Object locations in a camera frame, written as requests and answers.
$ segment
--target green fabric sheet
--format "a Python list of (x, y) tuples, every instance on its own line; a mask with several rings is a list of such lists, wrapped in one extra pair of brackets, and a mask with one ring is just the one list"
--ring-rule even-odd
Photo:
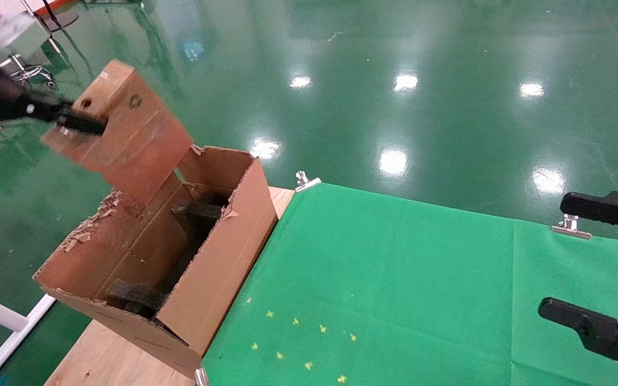
[(213, 386), (618, 385), (539, 317), (545, 296), (618, 318), (618, 240), (323, 183), (292, 199), (203, 366)]

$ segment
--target torn cardboard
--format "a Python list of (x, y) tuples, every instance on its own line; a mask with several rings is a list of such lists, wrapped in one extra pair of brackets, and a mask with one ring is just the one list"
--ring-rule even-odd
[[(259, 159), (191, 142), (182, 151), (182, 126), (128, 69), (112, 62), (83, 94), (93, 100), (86, 112), (108, 117), (108, 135), (88, 142), (52, 129), (45, 141), (130, 191), (111, 191), (34, 279), (49, 295), (193, 378), (277, 215)], [(135, 95), (150, 109), (132, 113)], [(172, 147), (178, 159), (164, 154)], [(209, 192), (227, 197), (228, 205), (154, 318), (118, 309), (107, 293), (111, 284), (163, 283), (192, 239), (172, 206)]]

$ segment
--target wooden table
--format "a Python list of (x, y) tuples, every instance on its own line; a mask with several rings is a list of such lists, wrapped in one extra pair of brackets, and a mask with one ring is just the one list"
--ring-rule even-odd
[[(294, 190), (268, 188), (280, 218)], [(45, 386), (192, 386), (194, 381), (92, 321)]]

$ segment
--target green epoxy floor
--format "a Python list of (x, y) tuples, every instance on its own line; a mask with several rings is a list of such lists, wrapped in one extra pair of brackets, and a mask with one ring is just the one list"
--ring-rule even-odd
[[(75, 98), (121, 59), (198, 144), (259, 154), (271, 185), (304, 169), (543, 224), (566, 191), (618, 190), (618, 0), (143, 4), (72, 7), (72, 40), (55, 34), (70, 66), (44, 63), (59, 90)], [(45, 125), (3, 126), (0, 301), (27, 313), (30, 276), (108, 186), (39, 144)], [(0, 384), (44, 383), (87, 323), (54, 306)]]

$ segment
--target robotic arm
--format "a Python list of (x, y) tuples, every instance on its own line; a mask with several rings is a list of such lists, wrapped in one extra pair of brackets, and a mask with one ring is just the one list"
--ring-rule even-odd
[(91, 135), (104, 133), (106, 120), (77, 112), (72, 105), (56, 95), (28, 90), (0, 69), (0, 121), (30, 117)]
[[(567, 193), (560, 210), (589, 220), (618, 225), (618, 191), (604, 197)], [(618, 362), (618, 320), (566, 301), (545, 298), (538, 313), (541, 317), (573, 329), (586, 350)]]

